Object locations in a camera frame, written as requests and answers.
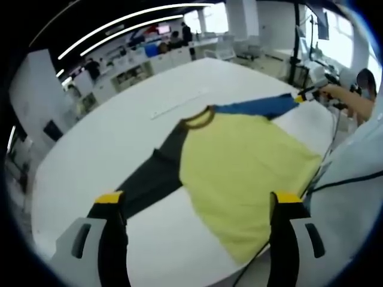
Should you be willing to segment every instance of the computer monitor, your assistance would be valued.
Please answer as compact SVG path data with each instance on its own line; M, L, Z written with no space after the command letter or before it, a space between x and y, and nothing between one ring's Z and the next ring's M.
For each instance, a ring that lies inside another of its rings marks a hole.
M159 35L170 33L171 29L169 25L161 25L157 27L157 31Z

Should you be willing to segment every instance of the blue sleeve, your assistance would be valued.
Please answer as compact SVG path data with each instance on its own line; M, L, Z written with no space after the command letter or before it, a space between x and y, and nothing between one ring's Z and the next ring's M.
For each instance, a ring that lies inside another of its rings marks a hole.
M261 115L272 120L298 105L291 94L282 94L277 97L267 97L230 105L214 106L214 110L222 114Z

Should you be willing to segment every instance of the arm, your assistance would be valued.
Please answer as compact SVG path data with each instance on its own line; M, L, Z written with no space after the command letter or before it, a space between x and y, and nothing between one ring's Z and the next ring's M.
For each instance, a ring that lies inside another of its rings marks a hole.
M352 93L345 88L331 84L323 87L321 92L330 94L332 97L341 100L364 120L368 120L370 118L373 109L373 102L361 97L359 94Z

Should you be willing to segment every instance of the white table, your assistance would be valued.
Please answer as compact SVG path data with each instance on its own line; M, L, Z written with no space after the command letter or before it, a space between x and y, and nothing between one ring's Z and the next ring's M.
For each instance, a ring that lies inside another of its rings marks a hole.
M209 104L290 91L295 89L243 66L202 59L113 97L62 137L37 170L32 231L39 253L50 258L64 230L87 215L98 195L117 188L181 118ZM316 102L274 122L322 155L333 136L332 115ZM128 219L127 233L127 268L134 287L207 286L243 267L202 224L184 188Z

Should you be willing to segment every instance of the window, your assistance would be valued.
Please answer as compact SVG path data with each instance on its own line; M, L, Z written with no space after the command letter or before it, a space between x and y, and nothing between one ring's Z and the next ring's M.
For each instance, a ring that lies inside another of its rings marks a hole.
M217 3L203 9L206 21L206 32L225 33L229 31L225 3Z
M314 33L312 45L318 43L318 48L323 54L333 60L338 61L341 65L350 68L352 62L352 53L354 51L353 33L351 23L329 10L324 10L329 20L329 40L318 39L318 19L316 15L309 9L306 9L306 16L314 18ZM306 42L310 46L311 43L311 23L309 18L306 21Z
M381 81L382 81L382 66L377 60L375 53L373 52L371 44L369 46L370 46L369 47L370 56L369 56L369 63L367 68L373 74L373 77L375 78L375 82L376 82L376 91L379 92L379 88L381 86Z
M192 33L201 33L201 25L198 19L198 12L194 10L184 15L184 21L190 27Z

